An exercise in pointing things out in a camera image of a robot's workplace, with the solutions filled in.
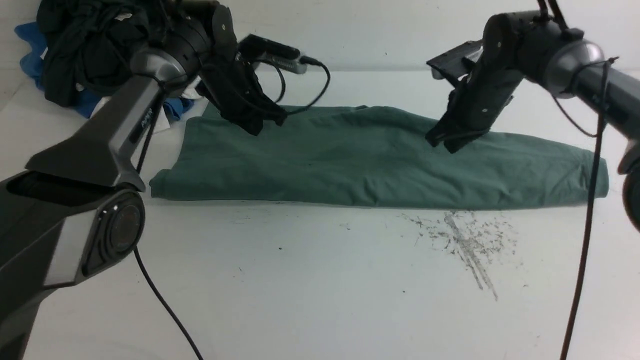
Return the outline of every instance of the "table surface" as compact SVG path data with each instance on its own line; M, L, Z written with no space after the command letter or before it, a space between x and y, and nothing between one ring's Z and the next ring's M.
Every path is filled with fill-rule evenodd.
M284 103L306 103L323 76L288 76ZM275 73L260 77L275 96ZM438 118L449 91L428 71L336 72L320 104L389 105ZM543 90L523 83L515 96L494 130L593 148ZM592 111L577 101L566 107L595 128ZM20 171L34 152L83 122L28 81L0 113L0 176ZM154 136L144 180L172 166L183 133L181 123ZM606 131L611 191L596 202L571 359L640 359L640 236L623 210L623 178L615 173L626 144ZM207 360L559 355L584 206L452 213L144 196L141 255ZM455 231L475 245L451 243ZM462 260L461 251L474 262ZM129 257L43 302L25 359L45 358L195 357Z

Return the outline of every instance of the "folded green shirt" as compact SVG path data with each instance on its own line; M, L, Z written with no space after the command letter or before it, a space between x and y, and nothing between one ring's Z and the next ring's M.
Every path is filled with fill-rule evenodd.
M283 200L347 206L523 209L587 201L593 153L488 133L456 154L424 135L436 120L396 108L312 108L252 136L210 106L190 119L178 161L150 182L170 200ZM597 197L609 189L600 162Z

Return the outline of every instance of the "black cable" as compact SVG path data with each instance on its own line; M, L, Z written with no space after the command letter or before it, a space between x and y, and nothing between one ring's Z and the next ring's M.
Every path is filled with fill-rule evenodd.
M580 255L580 265L578 267L578 276L575 284L575 293L573 294L573 302L571 304L571 311L569 313L569 319L566 326L566 332L564 334L564 341L562 346L562 352L560 354L560 360L566 360L569 353L569 346L571 344L571 337L573 334L573 327L575 325L575 318L578 313L578 306L580 304L580 295L582 294L582 285L584 284L584 274L587 267L587 256L589 254L589 243L591 241L591 225L593 223L593 207L595 203L596 193L596 181L598 179L598 168L600 166L600 153L602 151L602 133L605 128L604 117L606 114L606 93L609 84L609 68L613 59L605 62L602 68L602 87L600 92L600 109L598 112L598 134L596 137L596 148L593 153L593 166L591 167L591 179L589 181L589 193L587 197L587 216L584 224L584 239L582 241L582 252Z
M308 105L303 106L302 108L298 109L298 110L294 110L292 112L287 113L288 115L295 115L295 114L299 114L299 113L303 113L307 110L309 110L311 108L311 106L315 105L320 98L322 98L322 96L324 96L324 93L326 92L326 89L329 88L329 83L331 83L331 72L329 71L329 68L321 63L320 61L317 61L316 59L313 58L309 58L307 56L303 56L300 59L301 63L307 63L309 65L313 65L313 66L318 66L321 67L324 70L324 73L326 74L326 83L324 84L324 88L322 89L322 91L320 91L320 94L318 94L318 96L316 96L316 98L310 102Z
M549 0L549 7L551 7L551 11L554 13L554 20L560 26L560 30L566 30L569 27L566 25L566 21L564 20L564 15L562 11L560 11L560 6L556 0Z
M145 156L147 155L149 144L151 143L151 136L154 133L154 128L156 127L157 118L158 118L157 115L153 117L153 120L149 125L149 130L147 131L147 136L145 137L145 142L142 145L142 151L140 152L140 159L138 160L138 165L136 166L136 171L138 173L140 173L140 171L142 170L142 164L145 161ZM169 315L171 316L175 324L178 325L178 327L180 328L180 331L182 332L182 335L184 335L184 337L189 342L189 345L191 345L191 348L193 349L193 352L195 353L198 360L204 360L204 358L202 357L202 354L200 353L200 350L198 349L195 342L191 338L191 335L189 335L189 332L187 331L187 329L184 327L180 319L178 319L178 316L173 312L173 309L169 306L169 304L166 303L163 296L160 294L160 291L158 291L158 289L156 288L156 285L151 280L151 277L149 276L149 273L147 272L147 269L145 268L145 265L142 262L142 258L140 257L140 251L138 250L137 246L135 249L133 249L133 254L136 257L136 261L138 262L138 266L140 267L140 272L142 272L142 276L145 277L147 284L149 284L149 287L156 295L158 301L160 301L160 303L162 304L166 312L169 313Z
M284 79L284 75L282 74L282 70L276 66L276 64L272 63L269 60L255 60L254 63L263 63L272 66L278 72L278 76L280 76L280 95L278 99L274 101L276 104L279 103L284 97L284 93L287 91L287 82Z
M540 20L549 20L549 9L547 8L547 0L538 0L538 6L540 7Z
M313 62L305 62L308 63L309 65L315 65L318 67L323 68L324 72L326 73L326 83L324 84L324 88L322 89L322 91L320 91L320 94L318 94L318 96L310 103L308 103L307 105L303 106L300 109L297 109L295 111L288 111L286 114L287 115L295 115L295 114L299 114L302 113L304 111L309 110L313 105L315 105L320 98L322 98L322 96L324 95L324 93L326 92L326 90L329 88L329 84L331 83L331 72L329 71L329 68L321 63L320 61L314 60L312 58L307 58L310 61ZM206 64L202 67L203 70L215 70L218 72L218 74L220 74L220 76L228 83L229 87L234 91L234 93L236 93L236 95L242 99L242 102L245 103L245 105L249 106L250 108L266 113L266 114L270 114L270 115L281 115L280 113L276 113L274 111L270 111L270 110L266 110L266 109L262 109L259 106L256 106L255 104L252 104L249 100L245 99L244 96L242 94L240 94L240 91L238 91L238 89L233 85L233 83L231 82L231 80L229 80L229 78L227 77L227 75L220 70L217 66L215 66L214 64L210 63L210 64Z
M575 120L573 120L571 118L571 116L569 116L569 114L562 107L562 105L560 105L560 102L558 101L557 97L552 96L551 98L553 98L553 100L556 102L556 105L558 105L558 108L560 109L560 111L565 115L567 120L569 120L573 124L573 126L575 126L576 129L580 130L581 133L585 134L586 136L588 136L590 138L597 138L598 137L597 134L588 133L585 129L582 128L582 126L578 125L578 123Z

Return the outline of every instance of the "dirt mark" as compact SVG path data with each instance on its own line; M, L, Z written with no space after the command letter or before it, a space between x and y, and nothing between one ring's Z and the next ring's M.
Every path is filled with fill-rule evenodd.
M459 259L470 270L478 288L489 289L496 301L498 293L487 266L493 263L522 264L515 259L517 233L501 214L448 211L441 220L427 220L406 214L400 217L418 225L418 232L431 239L431 249Z

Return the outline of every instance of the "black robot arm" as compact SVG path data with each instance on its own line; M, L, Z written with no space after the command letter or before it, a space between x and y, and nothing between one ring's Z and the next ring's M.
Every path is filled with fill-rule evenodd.
M525 78L554 97L577 96L600 111L607 60L601 48L583 36L581 30L563 27L540 11L494 15L481 41L427 61L434 77L447 79L455 89L426 140L432 146L443 142L451 153L460 150L490 130ZM640 230L640 81L609 69L607 82L604 119L629 140L618 171L628 175L623 199Z
M263 120L282 124L287 116L262 92L252 60L280 59L291 48L258 37L241 47L229 9L216 1L170 12L162 43L134 55L133 77L111 100L69 139L34 155L25 172L0 182L2 360L22 359L44 298L112 267L137 246L145 183L131 157L147 132L142 160L167 97L200 75L223 117L254 135Z

